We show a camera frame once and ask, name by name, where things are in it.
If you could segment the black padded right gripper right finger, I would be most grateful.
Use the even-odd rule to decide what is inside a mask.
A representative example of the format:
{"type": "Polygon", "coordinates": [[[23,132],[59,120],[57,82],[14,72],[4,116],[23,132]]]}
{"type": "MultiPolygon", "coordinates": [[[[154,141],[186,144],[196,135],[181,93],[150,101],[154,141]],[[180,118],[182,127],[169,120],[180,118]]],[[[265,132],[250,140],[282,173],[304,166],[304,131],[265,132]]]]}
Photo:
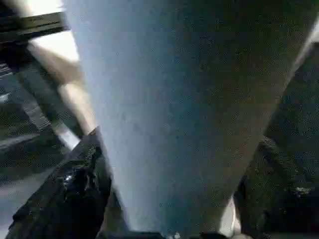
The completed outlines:
{"type": "Polygon", "coordinates": [[[319,187],[264,137],[234,194],[242,233],[253,239],[317,239],[319,187]]]}

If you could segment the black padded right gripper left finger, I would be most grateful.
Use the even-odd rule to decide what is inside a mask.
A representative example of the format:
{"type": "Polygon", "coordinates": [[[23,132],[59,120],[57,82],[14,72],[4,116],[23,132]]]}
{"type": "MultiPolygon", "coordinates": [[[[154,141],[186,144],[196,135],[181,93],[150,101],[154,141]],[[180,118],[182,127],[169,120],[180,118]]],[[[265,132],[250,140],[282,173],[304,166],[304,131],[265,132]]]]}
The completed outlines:
{"type": "Polygon", "coordinates": [[[10,239],[94,239],[111,178],[98,128],[86,135],[13,215],[10,239]]]}

